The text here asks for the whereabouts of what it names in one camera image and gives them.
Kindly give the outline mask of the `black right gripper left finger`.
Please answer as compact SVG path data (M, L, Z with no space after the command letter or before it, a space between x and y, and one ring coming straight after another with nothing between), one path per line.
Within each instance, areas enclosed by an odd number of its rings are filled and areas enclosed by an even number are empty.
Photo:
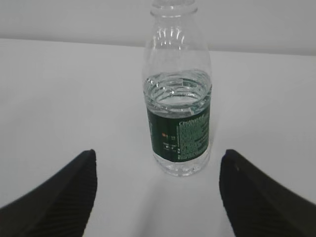
M0 209L0 235L81 237L96 192L96 152L83 151L44 183Z

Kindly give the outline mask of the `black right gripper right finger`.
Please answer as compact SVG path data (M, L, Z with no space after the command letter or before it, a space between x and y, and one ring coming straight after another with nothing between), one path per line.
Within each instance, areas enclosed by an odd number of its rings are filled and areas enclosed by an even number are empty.
M236 237L314 237L316 205L235 150L221 159L219 191Z

